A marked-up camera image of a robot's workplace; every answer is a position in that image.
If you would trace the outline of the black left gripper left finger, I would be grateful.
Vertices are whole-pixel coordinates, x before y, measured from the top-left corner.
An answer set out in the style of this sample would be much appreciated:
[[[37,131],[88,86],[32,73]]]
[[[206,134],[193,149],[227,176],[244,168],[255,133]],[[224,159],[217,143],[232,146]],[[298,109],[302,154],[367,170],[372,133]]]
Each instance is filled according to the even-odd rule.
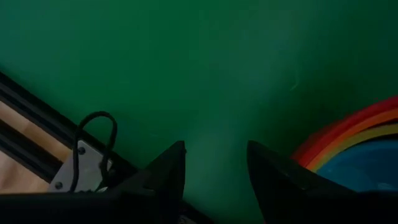
[[[120,217],[131,223],[178,223],[186,152],[185,143],[177,141],[115,187],[121,199]]]

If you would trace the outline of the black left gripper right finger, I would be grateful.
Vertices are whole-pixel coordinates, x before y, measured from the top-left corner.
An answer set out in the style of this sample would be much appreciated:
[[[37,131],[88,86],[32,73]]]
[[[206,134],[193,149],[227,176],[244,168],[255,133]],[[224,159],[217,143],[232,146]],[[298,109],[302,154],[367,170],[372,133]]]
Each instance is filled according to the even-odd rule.
[[[327,206],[354,194],[256,141],[247,144],[247,164],[266,223],[332,223]]]

